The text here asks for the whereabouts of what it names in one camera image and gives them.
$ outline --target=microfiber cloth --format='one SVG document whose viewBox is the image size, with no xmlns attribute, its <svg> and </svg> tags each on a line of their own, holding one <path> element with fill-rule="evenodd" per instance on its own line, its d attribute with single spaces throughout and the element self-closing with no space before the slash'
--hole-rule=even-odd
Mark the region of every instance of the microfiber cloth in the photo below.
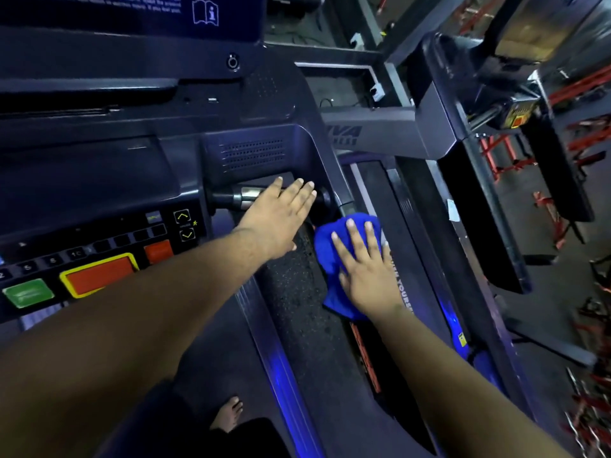
<svg viewBox="0 0 611 458">
<path fill-rule="evenodd" d="M 316 233 L 314 234 L 314 250 L 316 251 L 318 263 L 320 263 L 323 270 L 325 270 L 325 273 L 327 274 L 327 287 L 329 290 L 323 305 L 339 313 L 340 315 L 350 318 L 350 320 L 366 320 L 367 317 L 363 315 L 352 304 L 352 302 L 350 302 L 346 293 L 341 287 L 339 274 L 340 270 L 345 271 L 345 268 L 341 263 L 341 259 L 335 250 L 333 241 L 331 240 L 331 233 L 335 231 L 338 237 L 341 239 L 341 242 L 344 243 L 350 253 L 352 255 L 355 254 L 355 248 L 352 246 L 348 228 L 346 227 L 346 221 L 348 219 L 353 219 L 355 221 L 356 228 L 361 234 L 365 244 L 367 244 L 365 222 L 371 222 L 373 224 L 373 232 L 378 240 L 380 250 L 382 247 L 382 228 L 380 227 L 378 217 L 374 217 L 372 215 L 361 213 L 352 214 L 348 215 L 347 217 L 343 217 L 336 222 L 327 223 L 326 225 L 317 228 Z"/>
</svg>

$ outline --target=treadmill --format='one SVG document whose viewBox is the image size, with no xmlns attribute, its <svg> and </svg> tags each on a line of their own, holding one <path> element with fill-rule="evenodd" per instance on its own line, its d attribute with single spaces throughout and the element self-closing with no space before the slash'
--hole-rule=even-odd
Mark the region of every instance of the treadmill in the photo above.
<svg viewBox="0 0 611 458">
<path fill-rule="evenodd" d="M 418 213 L 446 206 L 411 185 L 439 180 L 409 181 L 392 156 L 334 153 L 301 71 L 262 43 L 265 0 L 8 1 L 0 323 L 78 305 L 119 262 L 136 272 L 227 234 L 272 177 L 303 177 L 319 195 L 298 251 L 259 270 L 183 356 L 175 388 L 194 411 L 238 393 L 244 419 L 271 418 L 298 457 L 440 454 L 373 326 L 321 305 L 313 228 L 365 211 L 380 218 L 405 305 L 534 416 L 458 256 L 485 330 L 470 334 L 456 309 Z M 460 249 L 450 221 L 434 221 Z"/>
</svg>

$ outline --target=treadmill belt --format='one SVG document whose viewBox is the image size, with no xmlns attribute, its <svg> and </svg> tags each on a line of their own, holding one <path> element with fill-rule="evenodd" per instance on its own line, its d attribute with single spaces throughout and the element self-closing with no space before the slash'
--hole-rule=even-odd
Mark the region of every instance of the treadmill belt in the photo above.
<svg viewBox="0 0 611 458">
<path fill-rule="evenodd" d="M 256 280 L 328 457 L 430 457 L 373 396 L 345 321 L 322 306 L 327 292 L 307 225 L 297 251 Z"/>
<path fill-rule="evenodd" d="M 235 296 L 223 305 L 183 355 L 175 388 L 204 424 L 211 423 L 220 406 L 238 395 L 244 402 L 241 422 L 269 418 L 291 455 L 296 456 Z"/>
</svg>

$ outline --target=speaker grille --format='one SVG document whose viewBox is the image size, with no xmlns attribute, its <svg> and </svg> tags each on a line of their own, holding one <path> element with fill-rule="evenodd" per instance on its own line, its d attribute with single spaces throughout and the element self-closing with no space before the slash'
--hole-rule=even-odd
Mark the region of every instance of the speaker grille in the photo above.
<svg viewBox="0 0 611 458">
<path fill-rule="evenodd" d="M 224 145 L 221 155 L 226 173 L 283 161 L 286 153 L 284 140 L 260 140 Z"/>
</svg>

